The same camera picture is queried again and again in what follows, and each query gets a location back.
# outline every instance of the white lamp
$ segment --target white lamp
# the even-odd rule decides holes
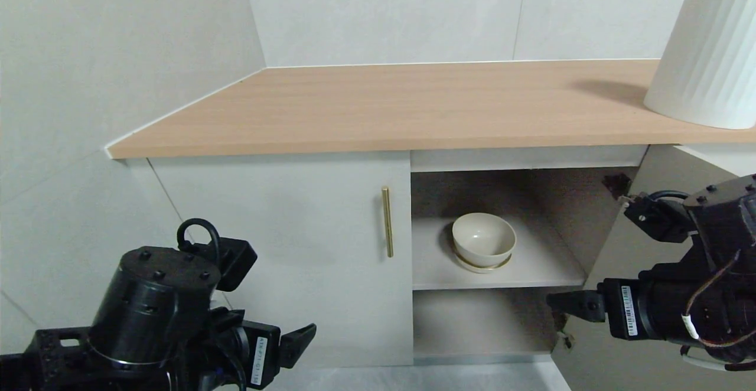
[[[644,103],[696,124],[756,125],[756,0],[685,0]]]

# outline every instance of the white cabinet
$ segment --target white cabinet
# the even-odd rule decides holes
[[[575,289],[586,278],[589,288],[606,277],[635,278],[657,262],[677,262],[688,249],[654,242],[624,218],[602,183],[607,176],[633,178],[636,194],[691,192],[733,178],[732,171],[678,146],[651,146],[640,168],[638,148],[632,156],[615,156],[626,149],[612,149],[596,162],[586,162],[580,151],[556,151],[552,161],[545,150],[516,157],[508,155],[512,149],[490,152],[478,163],[459,151],[446,158],[440,151],[413,154],[419,163],[412,170],[408,152],[151,162],[182,219],[209,219],[221,235],[249,240],[259,254],[240,289],[227,294],[232,307],[284,331],[318,324],[302,364],[551,355],[576,391],[695,389],[702,383],[742,389],[742,375],[694,369],[668,343],[616,340],[607,324],[570,320],[565,331],[574,345],[565,350],[545,304],[548,292]],[[390,189],[393,258],[387,256],[384,186]],[[510,262],[488,275],[462,268],[451,249],[451,223],[470,211],[497,214],[518,234]]]
[[[318,324],[300,363],[411,364],[408,152],[151,159],[182,219],[248,240],[259,259],[234,292],[246,318]],[[389,188],[394,257],[381,189]]]
[[[640,165],[631,192],[678,190],[697,192],[718,183],[756,172],[753,162],[717,162],[686,147],[651,146]],[[596,264],[586,289],[596,289],[604,278],[637,278],[659,262],[678,262],[690,248],[686,243],[659,243],[646,236],[629,219],[619,216]],[[552,357],[574,391],[624,389],[753,389],[748,372],[716,372],[686,364],[679,349],[662,341],[627,342],[610,335],[608,324],[570,319],[565,332],[572,347],[557,343]],[[696,356],[705,356],[703,351]]]

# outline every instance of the bowl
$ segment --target bowl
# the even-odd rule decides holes
[[[459,217],[451,227],[455,255],[462,267],[487,273],[507,264],[517,235],[510,223],[486,213],[470,213]]]

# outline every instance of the gold door handle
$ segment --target gold door handle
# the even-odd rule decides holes
[[[392,258],[394,257],[394,232],[391,229],[391,200],[388,186],[383,186],[381,196],[383,197],[383,225],[386,227],[386,248],[389,251],[389,258]]]

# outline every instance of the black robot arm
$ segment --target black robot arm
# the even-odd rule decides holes
[[[546,297],[555,311],[610,324],[623,340],[666,340],[704,348],[721,370],[756,370],[756,175],[694,195],[632,197],[624,214],[649,237],[692,247],[680,262],[656,264],[637,279],[607,278],[596,291]]]
[[[184,238],[194,224],[210,243]],[[257,260],[251,245],[189,219],[178,228],[178,249],[124,254],[92,326],[36,331],[24,353],[0,356],[0,390],[263,389],[281,367],[294,367],[314,324],[281,335],[245,321],[244,310],[210,309],[213,292],[234,291]]]

